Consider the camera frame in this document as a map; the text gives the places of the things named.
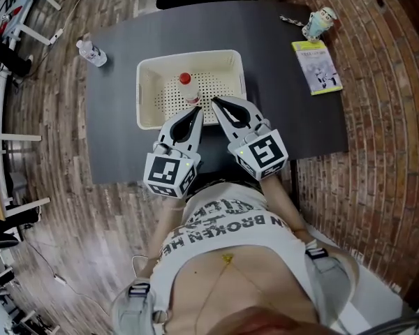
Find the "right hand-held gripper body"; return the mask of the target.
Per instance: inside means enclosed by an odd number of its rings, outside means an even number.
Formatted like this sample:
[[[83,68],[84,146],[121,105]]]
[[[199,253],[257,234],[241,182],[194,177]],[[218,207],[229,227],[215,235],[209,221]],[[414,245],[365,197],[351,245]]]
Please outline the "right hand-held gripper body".
[[[263,119],[238,140],[228,145],[229,152],[238,165],[255,180],[262,180],[280,171],[288,160],[288,152],[277,129]]]

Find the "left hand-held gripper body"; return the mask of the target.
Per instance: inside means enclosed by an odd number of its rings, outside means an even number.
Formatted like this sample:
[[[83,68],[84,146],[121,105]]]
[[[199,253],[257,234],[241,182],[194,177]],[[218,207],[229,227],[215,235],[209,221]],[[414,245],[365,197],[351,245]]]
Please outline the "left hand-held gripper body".
[[[183,152],[166,144],[156,144],[147,154],[143,182],[163,197],[183,198],[197,176],[200,155]]]

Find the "red-capped bottle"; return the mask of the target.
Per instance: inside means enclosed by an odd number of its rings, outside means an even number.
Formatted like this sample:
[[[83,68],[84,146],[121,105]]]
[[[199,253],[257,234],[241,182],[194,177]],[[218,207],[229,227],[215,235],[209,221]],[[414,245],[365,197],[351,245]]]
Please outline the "red-capped bottle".
[[[189,73],[181,73],[178,79],[178,88],[184,100],[195,105],[200,100],[200,90],[198,83]]]

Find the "cream perforated plastic basket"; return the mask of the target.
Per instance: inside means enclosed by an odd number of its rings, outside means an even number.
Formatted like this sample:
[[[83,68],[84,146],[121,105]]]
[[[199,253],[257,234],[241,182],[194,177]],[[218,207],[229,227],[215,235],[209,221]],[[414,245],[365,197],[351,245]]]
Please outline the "cream perforated plastic basket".
[[[159,130],[178,112],[192,107],[179,86],[187,73],[200,92],[195,106],[202,108],[204,125],[215,125],[214,97],[247,98],[242,58],[235,50],[188,52],[145,59],[137,67],[137,123],[143,130]]]

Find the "clear water bottle white cap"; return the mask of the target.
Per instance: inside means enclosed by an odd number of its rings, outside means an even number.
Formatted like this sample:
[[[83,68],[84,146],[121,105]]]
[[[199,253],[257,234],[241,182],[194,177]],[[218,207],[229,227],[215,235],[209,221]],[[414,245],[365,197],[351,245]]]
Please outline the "clear water bottle white cap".
[[[103,66],[108,60],[105,52],[95,46],[90,40],[78,40],[76,47],[80,56],[96,67]]]

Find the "person's right forearm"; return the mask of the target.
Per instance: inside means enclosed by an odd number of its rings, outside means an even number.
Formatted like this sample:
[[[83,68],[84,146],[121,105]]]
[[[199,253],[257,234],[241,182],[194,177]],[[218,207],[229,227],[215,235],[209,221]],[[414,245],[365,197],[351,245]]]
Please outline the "person's right forearm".
[[[303,217],[275,174],[262,179],[260,187],[272,213],[279,216],[295,234],[307,233]]]

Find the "person's left forearm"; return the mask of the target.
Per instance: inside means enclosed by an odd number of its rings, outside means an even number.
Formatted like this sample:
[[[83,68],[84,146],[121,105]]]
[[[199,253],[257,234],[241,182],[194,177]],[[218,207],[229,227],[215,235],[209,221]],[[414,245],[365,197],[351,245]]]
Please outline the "person's left forearm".
[[[185,199],[165,198],[156,209],[157,225],[148,243],[147,263],[138,273],[142,278],[149,278],[158,262],[162,245],[167,236],[182,223]]]

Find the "dark grey table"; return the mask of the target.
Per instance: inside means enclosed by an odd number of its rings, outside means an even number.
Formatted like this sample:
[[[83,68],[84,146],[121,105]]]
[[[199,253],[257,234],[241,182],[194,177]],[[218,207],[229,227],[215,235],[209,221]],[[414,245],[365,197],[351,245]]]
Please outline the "dark grey table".
[[[136,69],[145,59],[185,52],[240,53],[247,98],[280,132],[291,159],[348,150],[339,93],[310,93],[292,42],[302,39],[289,17],[307,21],[304,5],[221,1],[160,10],[101,29],[91,41],[108,57],[87,68],[86,131],[95,184],[141,181],[156,131],[136,121]]]

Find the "yellow-edged booklet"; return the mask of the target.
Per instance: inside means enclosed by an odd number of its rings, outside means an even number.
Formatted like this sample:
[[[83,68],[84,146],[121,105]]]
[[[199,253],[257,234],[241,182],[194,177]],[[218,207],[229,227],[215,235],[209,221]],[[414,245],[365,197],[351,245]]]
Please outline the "yellow-edged booklet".
[[[332,57],[321,40],[291,43],[312,96],[341,91],[343,84]]]

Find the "person's white printed shirt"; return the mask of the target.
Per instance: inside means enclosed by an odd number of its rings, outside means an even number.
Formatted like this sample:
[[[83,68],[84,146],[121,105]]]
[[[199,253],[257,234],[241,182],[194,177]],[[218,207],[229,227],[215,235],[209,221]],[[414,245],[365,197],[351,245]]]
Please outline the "person's white printed shirt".
[[[234,246],[263,246],[291,270],[310,300],[316,299],[306,265],[306,246],[276,215],[264,209],[256,191],[241,186],[211,186],[201,200],[191,199],[184,224],[170,232],[150,278],[154,310],[167,311],[180,269],[206,252]]]

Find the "twisted patterned wrapper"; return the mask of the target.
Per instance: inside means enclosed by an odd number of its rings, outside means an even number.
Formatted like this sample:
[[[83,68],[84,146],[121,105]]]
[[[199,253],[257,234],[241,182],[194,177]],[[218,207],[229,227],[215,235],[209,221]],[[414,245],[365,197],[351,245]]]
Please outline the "twisted patterned wrapper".
[[[289,24],[293,24],[293,25],[295,25],[297,27],[303,27],[304,26],[304,23],[302,23],[300,21],[297,21],[297,20],[294,20],[294,19],[291,19],[289,17],[285,17],[283,15],[280,15],[279,18],[280,18],[281,21],[287,22]]]

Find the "cartoon figure bottle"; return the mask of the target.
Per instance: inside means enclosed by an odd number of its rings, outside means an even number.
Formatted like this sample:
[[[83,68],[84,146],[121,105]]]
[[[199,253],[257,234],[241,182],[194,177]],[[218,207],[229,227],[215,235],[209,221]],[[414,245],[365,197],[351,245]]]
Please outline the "cartoon figure bottle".
[[[323,7],[310,14],[309,21],[302,28],[302,34],[308,41],[316,42],[325,31],[334,26],[337,19],[333,9]]]

